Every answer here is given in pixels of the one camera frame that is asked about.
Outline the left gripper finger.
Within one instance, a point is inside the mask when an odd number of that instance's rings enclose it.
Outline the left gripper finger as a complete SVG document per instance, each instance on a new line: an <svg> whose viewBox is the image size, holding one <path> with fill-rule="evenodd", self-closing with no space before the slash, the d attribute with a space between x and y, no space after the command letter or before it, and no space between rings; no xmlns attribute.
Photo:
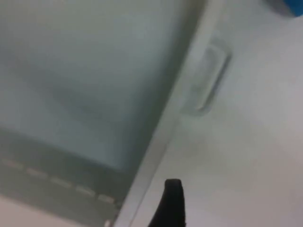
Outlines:
<svg viewBox="0 0 303 227"><path fill-rule="evenodd" d="M149 227L185 227L186 211L182 181L167 179L158 207Z"/></svg>

